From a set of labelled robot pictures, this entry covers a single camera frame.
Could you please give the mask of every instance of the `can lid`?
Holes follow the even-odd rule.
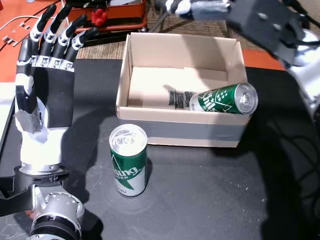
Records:
[[[241,83],[235,90],[235,105],[242,114],[253,114],[258,106],[258,94],[250,83]]]
[[[142,152],[147,142],[146,132],[134,124],[124,124],[116,127],[109,137],[111,149],[125,157],[134,156]]]

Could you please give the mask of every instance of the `screw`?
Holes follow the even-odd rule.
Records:
[[[282,27],[279,24],[273,24],[273,27],[275,28],[275,30],[277,31],[281,31]]]
[[[266,14],[264,14],[262,12],[259,12],[258,15],[259,15],[259,18],[261,20],[267,20],[268,19],[268,15],[266,15]]]

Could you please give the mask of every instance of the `black table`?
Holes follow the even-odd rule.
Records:
[[[286,72],[247,69],[259,106],[238,148],[149,146],[147,188],[128,198],[115,188],[108,145],[118,125],[120,68],[120,60],[75,66],[62,162],[70,168],[66,189],[86,208],[83,239],[306,240],[315,233],[320,145]],[[20,141],[12,121],[0,176],[20,163]],[[0,239],[24,240],[30,225],[23,212],[2,217]]]

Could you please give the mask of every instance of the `green beer can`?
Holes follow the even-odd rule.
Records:
[[[139,195],[147,183],[147,134],[133,124],[116,127],[109,145],[116,188],[125,196]]]
[[[239,83],[192,96],[191,111],[253,114],[258,106],[258,94],[249,83]]]

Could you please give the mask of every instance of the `open cardboard box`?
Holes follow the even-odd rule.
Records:
[[[235,39],[132,33],[125,43],[116,114],[121,124],[142,127],[148,144],[234,148],[250,116],[189,111],[183,96],[246,82]]]

